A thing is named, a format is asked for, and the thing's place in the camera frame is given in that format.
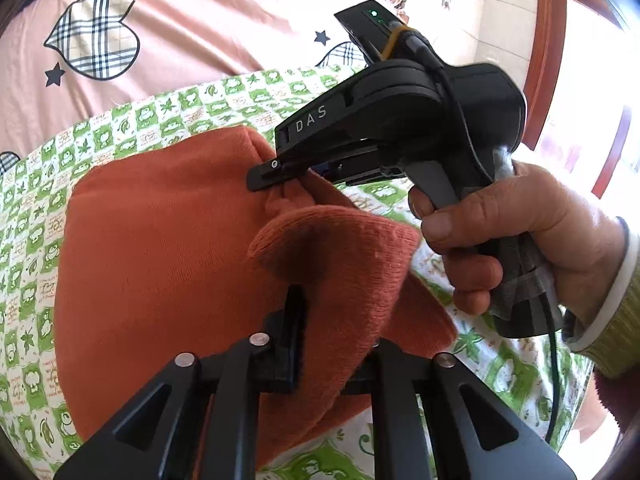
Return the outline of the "right forearm in striped sleeve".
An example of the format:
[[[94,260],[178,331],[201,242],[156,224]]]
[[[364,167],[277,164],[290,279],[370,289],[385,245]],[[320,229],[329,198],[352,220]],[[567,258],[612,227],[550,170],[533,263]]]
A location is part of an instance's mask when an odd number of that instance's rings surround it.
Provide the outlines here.
[[[564,316],[563,341],[590,359],[604,407],[625,431],[639,411],[639,235],[625,231],[620,270],[594,320]]]

